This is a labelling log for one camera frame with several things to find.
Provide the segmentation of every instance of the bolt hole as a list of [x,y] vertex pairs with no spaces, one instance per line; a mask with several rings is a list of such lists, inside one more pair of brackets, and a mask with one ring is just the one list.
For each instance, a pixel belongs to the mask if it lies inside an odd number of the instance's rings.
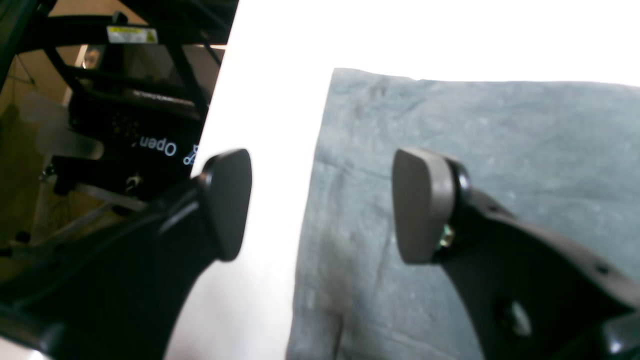
[[598,270],[602,275],[607,275],[609,273],[609,268],[602,264],[596,264],[596,270]]

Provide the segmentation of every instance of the gray cloth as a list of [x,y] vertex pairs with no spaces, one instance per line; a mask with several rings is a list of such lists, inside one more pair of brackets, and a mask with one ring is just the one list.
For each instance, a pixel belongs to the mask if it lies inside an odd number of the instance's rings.
[[337,69],[296,270],[290,359],[482,359],[437,266],[396,249],[399,147],[457,157],[474,186],[640,279],[640,89],[413,81]]

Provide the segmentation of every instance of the white surface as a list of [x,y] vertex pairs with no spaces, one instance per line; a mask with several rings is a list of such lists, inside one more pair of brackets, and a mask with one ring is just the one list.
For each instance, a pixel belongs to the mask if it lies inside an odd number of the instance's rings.
[[198,280],[168,359],[283,359],[314,149],[335,67],[414,79],[640,85],[632,3],[241,0],[194,174],[253,161],[239,257]]
[[23,347],[5,338],[0,338],[0,354],[6,360],[49,360],[39,351]]

